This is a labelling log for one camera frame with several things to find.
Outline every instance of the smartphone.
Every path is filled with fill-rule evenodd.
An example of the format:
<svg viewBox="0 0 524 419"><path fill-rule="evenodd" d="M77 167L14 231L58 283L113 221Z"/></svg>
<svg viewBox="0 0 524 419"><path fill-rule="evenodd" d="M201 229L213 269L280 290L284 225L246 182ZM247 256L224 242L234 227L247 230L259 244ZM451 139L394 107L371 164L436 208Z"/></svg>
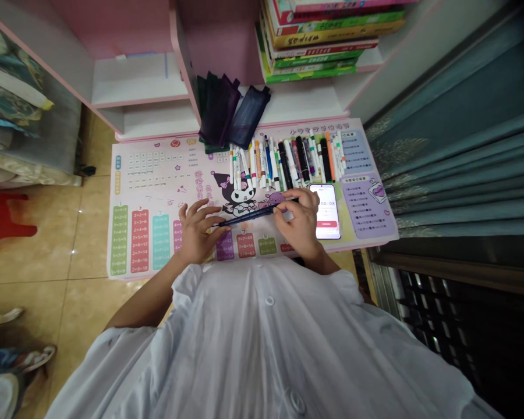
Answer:
<svg viewBox="0 0 524 419"><path fill-rule="evenodd" d="M310 191L320 198L316 214L316 238L319 240L337 240L342 237L339 231L338 206L336 192L331 184L312 184Z"/></svg>

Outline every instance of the stack of books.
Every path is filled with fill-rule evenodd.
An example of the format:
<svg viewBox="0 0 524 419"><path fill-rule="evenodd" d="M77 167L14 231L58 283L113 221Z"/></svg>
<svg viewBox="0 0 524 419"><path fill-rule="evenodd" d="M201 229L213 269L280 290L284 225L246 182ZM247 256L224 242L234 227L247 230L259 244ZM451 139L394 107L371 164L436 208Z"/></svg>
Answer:
<svg viewBox="0 0 524 419"><path fill-rule="evenodd" d="M269 84L354 74L379 35L402 28L402 4L418 0L261 1L256 36Z"/></svg>

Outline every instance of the beige floor tile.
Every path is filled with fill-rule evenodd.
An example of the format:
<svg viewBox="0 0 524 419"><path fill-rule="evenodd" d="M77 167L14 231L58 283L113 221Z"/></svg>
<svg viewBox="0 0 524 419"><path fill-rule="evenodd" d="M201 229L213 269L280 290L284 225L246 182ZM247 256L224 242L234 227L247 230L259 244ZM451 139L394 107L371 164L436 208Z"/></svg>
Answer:
<svg viewBox="0 0 524 419"><path fill-rule="evenodd" d="M38 231L0 240L0 283L66 279L82 188L34 185L12 193L29 195L28 201L9 202L12 219Z"/></svg>
<svg viewBox="0 0 524 419"><path fill-rule="evenodd" d="M353 253L351 250L345 250L342 252L334 252L328 254L332 258L332 260L338 264L340 268L351 272L353 274L353 277L357 281L357 272L355 271L355 260L353 259Z"/></svg>
<svg viewBox="0 0 524 419"><path fill-rule="evenodd" d="M112 315L146 282L104 278L68 281L49 403L82 362Z"/></svg>
<svg viewBox="0 0 524 419"><path fill-rule="evenodd" d="M111 146L117 143L115 132L89 109L86 109L86 114L82 161L87 166L95 166L96 176L110 175Z"/></svg>
<svg viewBox="0 0 524 419"><path fill-rule="evenodd" d="M29 351L57 345L66 284L66 281L0 284L0 314L15 307L25 309L21 317L0 325L0 347ZM49 377L54 373L55 363L53 358L47 364ZM49 379L32 404L21 409L15 419L44 418L51 382Z"/></svg>
<svg viewBox="0 0 524 419"><path fill-rule="evenodd" d="M69 279L107 277L110 176L84 179Z"/></svg>

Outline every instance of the pen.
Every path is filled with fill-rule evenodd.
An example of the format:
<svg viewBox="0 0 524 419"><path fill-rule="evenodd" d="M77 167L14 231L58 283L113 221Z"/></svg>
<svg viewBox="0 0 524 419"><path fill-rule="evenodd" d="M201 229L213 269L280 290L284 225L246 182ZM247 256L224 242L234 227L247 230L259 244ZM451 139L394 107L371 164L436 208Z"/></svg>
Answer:
<svg viewBox="0 0 524 419"><path fill-rule="evenodd" d="M295 201L295 202L298 203L299 202L299 198L293 198L291 201ZM279 204L273 204L273 205L270 205L268 207L265 207L265 208L262 208L262 209L258 209L257 211L253 211L253 212L251 212L249 214L241 215L241 216L239 216L237 218L232 218L230 220L220 222L218 224L218 226L219 227L225 227L225 226L228 226L228 225L238 224L238 223L242 223L244 221L248 221L248 220L252 220L252 219L255 219L255 218L259 218L261 216L273 214L274 213L274 208L277 207Z"/></svg>
<svg viewBox="0 0 524 419"><path fill-rule="evenodd" d="M260 187L264 187L263 179L262 179L262 157L260 156L260 144L258 140L254 141L254 144L256 145L256 149L254 150L254 154L256 155L256 172L258 173L258 182L260 184Z"/></svg>
<svg viewBox="0 0 524 419"><path fill-rule="evenodd" d="M249 187L252 188L252 180L250 180L250 171L248 165L246 164L245 151L242 148L239 148L239 152L240 160L243 162L243 166L245 167L246 183L248 183Z"/></svg>
<svg viewBox="0 0 524 419"><path fill-rule="evenodd" d="M313 155L310 152L310 139L303 138L303 149L305 150L305 158L307 160L307 164L309 165L309 173L311 175L314 175L314 161L313 161Z"/></svg>
<svg viewBox="0 0 524 419"><path fill-rule="evenodd" d="M316 166L315 167L315 173L317 176L321 176L322 177L322 174L320 173L320 161L318 160L318 149L317 149L317 146L316 146L316 139L314 138L314 131L309 130L309 134L310 134L310 152L313 153L313 160L314 160L314 165Z"/></svg>
<svg viewBox="0 0 524 419"><path fill-rule="evenodd" d="M326 139L320 140L320 146L322 147L322 162L324 164L324 173L326 175L326 181L328 183L331 183L333 182L332 167L330 166L330 152L328 150L328 143Z"/></svg>
<svg viewBox="0 0 524 419"><path fill-rule="evenodd" d="M277 145L274 146L275 149L275 159L278 162L279 166L279 182L278 185L280 186L280 190L287 191L287 186L285 186L285 173L284 173L284 164L281 161L281 157L279 155L279 147Z"/></svg>
<svg viewBox="0 0 524 419"><path fill-rule="evenodd" d="M233 157L233 147L229 147L229 181L231 185L235 185L235 172L233 171L233 165L235 164L235 159Z"/></svg>
<svg viewBox="0 0 524 419"><path fill-rule="evenodd" d="M278 172L278 159L277 152L275 150L274 139L270 137L270 161L272 163L272 176L274 178L274 187L279 189L279 172Z"/></svg>
<svg viewBox="0 0 524 419"><path fill-rule="evenodd" d="M344 175L344 166L342 165L342 152L340 149L341 141L337 135L334 137L334 139L336 142L336 159L338 161L339 177L342 177Z"/></svg>
<svg viewBox="0 0 524 419"><path fill-rule="evenodd" d="M326 175L324 174L324 162L322 160L322 147L320 147L320 144L319 144L317 148L318 148L318 164L320 164L320 167L322 167L321 174L320 174L320 181L322 183L326 183Z"/></svg>
<svg viewBox="0 0 524 419"><path fill-rule="evenodd" d="M340 153L340 156L342 157L342 167L344 169L347 169L348 168L348 163L345 160L344 141L342 139L342 132L341 131L338 131L338 140L339 140L339 153Z"/></svg>
<svg viewBox="0 0 524 419"><path fill-rule="evenodd" d="M330 160L330 180L332 183L334 183L336 181L334 173L334 155L332 151L332 143L330 142L330 133L328 131L326 131L326 153L328 154L328 159Z"/></svg>
<svg viewBox="0 0 524 419"><path fill-rule="evenodd" d="M238 190L241 190L242 189L242 184L241 184L241 176L240 176L240 152L239 152L239 147L235 147L235 152L233 153L233 155L236 155L237 156L237 162L235 164L235 174L237 175L237 189Z"/></svg>
<svg viewBox="0 0 524 419"><path fill-rule="evenodd" d="M309 151L309 141L306 138L303 138L301 141L301 145L303 146L303 155L305 156L305 161L307 162L307 170L309 172L309 183L313 182L313 173L314 173L314 166L312 161L310 160L310 151Z"/></svg>
<svg viewBox="0 0 524 419"><path fill-rule="evenodd" d="M267 172L268 172L268 183L271 184L272 178L274 177L274 168L272 167L272 160L270 156L270 140L268 137L264 137L264 147L266 148L266 164L268 166Z"/></svg>
<svg viewBox="0 0 524 419"><path fill-rule="evenodd" d="M291 178L291 181L297 180L299 178L299 175L297 174L297 169L295 169L295 161L293 160L291 144L289 143L289 140L284 140L284 144L285 144L285 155L287 156L287 164L289 165L289 177Z"/></svg>
<svg viewBox="0 0 524 419"><path fill-rule="evenodd" d="M301 161L299 160L299 150L297 149L296 139L291 140L291 146L291 150L293 151L293 160L295 160L295 168L297 169L297 174L299 175L298 181L303 187L305 187L305 181L303 179L303 168L301 167Z"/></svg>
<svg viewBox="0 0 524 419"><path fill-rule="evenodd" d="M293 183L291 182L291 173L289 171L288 161L287 161L287 144L283 141L278 142L278 150L279 150L279 157L281 159L281 162L279 163L279 167L281 167L284 171L284 186L285 190L291 189L293 187Z"/></svg>
<svg viewBox="0 0 524 419"><path fill-rule="evenodd" d="M266 150L264 146L264 143L266 142L267 139L268 137L264 136L264 140L262 141L262 144L260 146L260 164L262 165L262 184L260 185L260 187L267 186L266 185L266 180L267 180L266 174L268 173L268 164L266 162Z"/></svg>
<svg viewBox="0 0 524 419"><path fill-rule="evenodd" d="M252 178L252 186L256 188L258 185L256 183L256 158L254 157L254 140L250 141L249 156L250 156L250 177Z"/></svg>
<svg viewBox="0 0 524 419"><path fill-rule="evenodd" d="M309 167L305 160L305 154L303 153L303 140L301 137L297 137L295 140L297 146L297 154L299 155L299 165L301 166L301 174L303 175L303 180L305 182L309 181Z"/></svg>

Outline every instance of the hand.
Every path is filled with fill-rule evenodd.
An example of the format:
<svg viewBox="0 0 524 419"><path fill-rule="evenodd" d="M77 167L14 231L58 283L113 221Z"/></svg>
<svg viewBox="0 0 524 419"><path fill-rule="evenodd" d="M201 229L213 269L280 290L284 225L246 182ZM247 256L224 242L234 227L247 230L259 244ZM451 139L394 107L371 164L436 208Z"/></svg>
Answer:
<svg viewBox="0 0 524 419"><path fill-rule="evenodd" d="M279 232L303 259L319 256L324 249L316 239L316 213L320 203L318 194L308 189L294 188L284 192L283 196L299 198L299 203L284 201L274 208L275 224ZM287 222L283 210L293 212L295 218Z"/></svg>
<svg viewBox="0 0 524 419"><path fill-rule="evenodd" d="M179 219L182 224L182 247L176 255L187 265L201 264L214 248L215 242L226 232L231 230L230 226L217 227L212 233L206 233L207 229L214 224L225 221L220 216L209 216L221 211L221 207L201 206L208 203L208 198L197 201L186 212L187 204L179 211Z"/></svg>

